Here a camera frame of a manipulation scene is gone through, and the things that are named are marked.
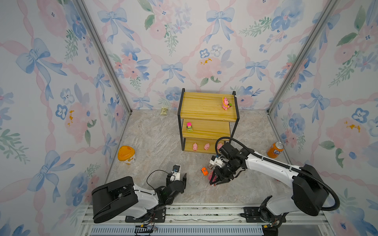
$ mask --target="shelf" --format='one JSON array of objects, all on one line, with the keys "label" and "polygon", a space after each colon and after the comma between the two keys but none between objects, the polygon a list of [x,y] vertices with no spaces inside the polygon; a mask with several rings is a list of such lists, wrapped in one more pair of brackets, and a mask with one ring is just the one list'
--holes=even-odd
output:
[{"label": "shelf", "polygon": [[[193,131],[188,132],[186,123],[191,122]],[[230,124],[226,121],[184,119],[183,137],[217,140],[220,137],[230,136]]]},{"label": "shelf", "polygon": [[[223,97],[232,104],[227,111],[222,108]],[[238,118],[232,94],[184,92],[182,100],[181,119],[235,122]]]},{"label": "shelf", "polygon": [[[191,151],[194,153],[208,153],[208,154],[215,154],[215,142],[216,140],[206,140],[206,139],[186,139],[185,140],[185,149],[184,151]],[[193,151],[193,144],[197,143],[198,149],[197,151]],[[210,148],[205,150],[203,147],[206,143],[210,143]]]}]

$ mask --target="can lid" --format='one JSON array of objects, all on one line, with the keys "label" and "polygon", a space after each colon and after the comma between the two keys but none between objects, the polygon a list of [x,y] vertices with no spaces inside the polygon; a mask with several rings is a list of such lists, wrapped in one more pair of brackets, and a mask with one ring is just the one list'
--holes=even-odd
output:
[{"label": "can lid", "polygon": [[120,161],[125,161],[135,154],[135,150],[129,146],[122,146],[118,151],[118,159]]},{"label": "can lid", "polygon": [[276,147],[278,149],[283,149],[284,148],[284,145],[281,143],[281,142],[276,142]]}]

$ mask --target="wall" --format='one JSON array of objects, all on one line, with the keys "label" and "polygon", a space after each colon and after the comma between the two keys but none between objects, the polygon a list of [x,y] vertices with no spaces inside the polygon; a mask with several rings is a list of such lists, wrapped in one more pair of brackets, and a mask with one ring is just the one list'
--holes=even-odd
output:
[{"label": "wall", "polygon": [[70,1],[0,19],[0,235],[75,235],[127,114]]},{"label": "wall", "polygon": [[338,194],[326,213],[338,236],[378,235],[377,7],[340,1],[272,114],[292,162]]},{"label": "wall", "polygon": [[327,1],[84,2],[134,109],[177,109],[182,88],[264,109]]}]

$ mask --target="marble floor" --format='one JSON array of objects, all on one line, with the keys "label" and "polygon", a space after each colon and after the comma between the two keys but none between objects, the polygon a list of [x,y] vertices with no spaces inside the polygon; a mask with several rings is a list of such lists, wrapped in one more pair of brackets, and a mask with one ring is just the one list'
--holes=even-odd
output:
[{"label": "marble floor", "polygon": [[[115,159],[108,182],[131,176],[138,186],[151,189],[146,183],[151,172],[171,172],[173,165],[178,164],[181,174],[187,173],[187,185],[184,194],[175,198],[176,203],[260,204],[269,195],[290,191],[280,181],[254,170],[242,172],[229,183],[210,186],[201,169],[208,166],[212,155],[181,150],[177,111],[169,110],[165,116],[160,115],[160,110],[134,110],[124,135],[122,145],[135,149],[136,162],[126,165]],[[234,138],[264,155],[276,141],[266,113],[261,110],[240,111]],[[285,162],[283,154],[277,160]],[[157,171],[150,176],[149,184],[154,188],[165,185],[166,176]]]}]

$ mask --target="pink pig toy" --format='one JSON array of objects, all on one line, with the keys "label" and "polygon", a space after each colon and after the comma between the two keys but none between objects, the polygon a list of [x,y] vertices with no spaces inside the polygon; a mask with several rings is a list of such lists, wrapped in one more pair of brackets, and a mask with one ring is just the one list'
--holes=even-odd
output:
[{"label": "pink pig toy", "polygon": [[222,143],[218,143],[218,145],[217,145],[217,149],[218,149],[218,151],[219,151],[219,149],[220,149],[222,146],[223,146]]},{"label": "pink pig toy", "polygon": [[210,147],[210,144],[206,143],[205,146],[203,147],[203,149],[207,150],[207,149],[209,149],[209,147]]},{"label": "pink pig toy", "polygon": [[223,100],[222,100],[222,108],[225,109],[227,111],[228,108],[230,108],[232,106],[231,103],[228,102],[228,99],[223,97]]}]

